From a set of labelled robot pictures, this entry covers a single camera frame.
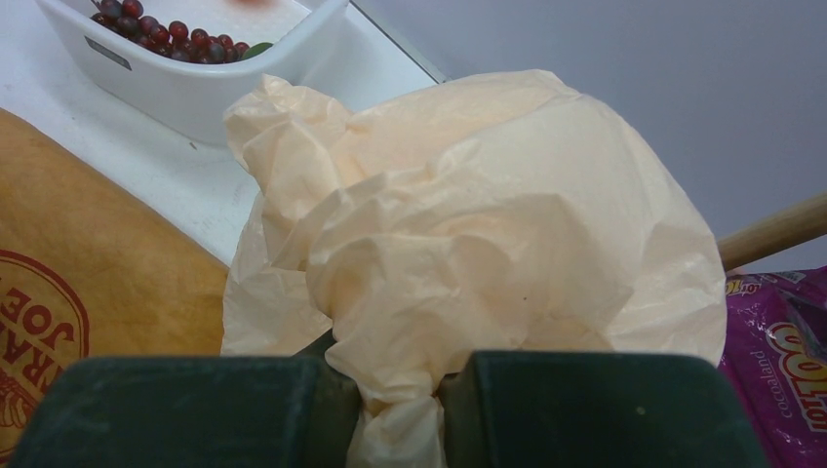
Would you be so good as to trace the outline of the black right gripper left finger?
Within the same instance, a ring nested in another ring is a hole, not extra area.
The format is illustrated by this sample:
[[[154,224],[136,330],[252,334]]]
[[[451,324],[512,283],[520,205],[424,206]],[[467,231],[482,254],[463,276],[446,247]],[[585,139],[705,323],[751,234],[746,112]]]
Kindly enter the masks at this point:
[[[324,334],[291,357],[90,358],[47,392],[14,467],[341,467],[360,409],[323,360]]]

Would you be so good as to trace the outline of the orange translucent plastic grocery bag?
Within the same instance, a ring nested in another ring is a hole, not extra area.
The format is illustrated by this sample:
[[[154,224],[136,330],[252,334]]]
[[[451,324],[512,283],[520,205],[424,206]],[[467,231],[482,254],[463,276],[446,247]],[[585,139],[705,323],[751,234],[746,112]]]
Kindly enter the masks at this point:
[[[480,349],[718,364],[715,238],[640,134],[543,70],[353,112],[264,76],[224,114],[256,196],[227,278],[225,355],[321,334],[363,409],[350,467],[443,467],[440,381]]]

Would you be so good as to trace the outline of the orange fruit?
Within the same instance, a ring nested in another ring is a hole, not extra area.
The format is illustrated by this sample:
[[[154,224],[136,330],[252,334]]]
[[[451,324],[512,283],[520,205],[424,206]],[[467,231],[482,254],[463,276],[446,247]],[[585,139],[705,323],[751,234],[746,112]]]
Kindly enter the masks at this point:
[[[278,0],[231,0],[230,4],[236,5],[239,8],[248,10],[261,10],[275,7],[279,4]]]

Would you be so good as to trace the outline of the dark red grape bunch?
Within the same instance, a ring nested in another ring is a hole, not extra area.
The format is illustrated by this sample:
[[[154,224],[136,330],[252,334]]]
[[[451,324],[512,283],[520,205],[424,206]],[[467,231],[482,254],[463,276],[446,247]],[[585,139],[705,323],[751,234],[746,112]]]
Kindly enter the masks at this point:
[[[181,20],[162,23],[148,15],[138,0],[91,1],[94,23],[139,47],[166,59],[195,64],[229,64],[252,55],[249,43],[228,34],[212,35],[203,28],[190,29]]]

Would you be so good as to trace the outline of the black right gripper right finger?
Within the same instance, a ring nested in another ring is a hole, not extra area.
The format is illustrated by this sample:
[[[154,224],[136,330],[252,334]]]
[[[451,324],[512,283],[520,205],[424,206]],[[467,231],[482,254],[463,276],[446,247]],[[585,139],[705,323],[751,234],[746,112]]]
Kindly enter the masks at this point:
[[[765,467],[734,391],[675,355],[478,351],[439,389],[452,467]]]

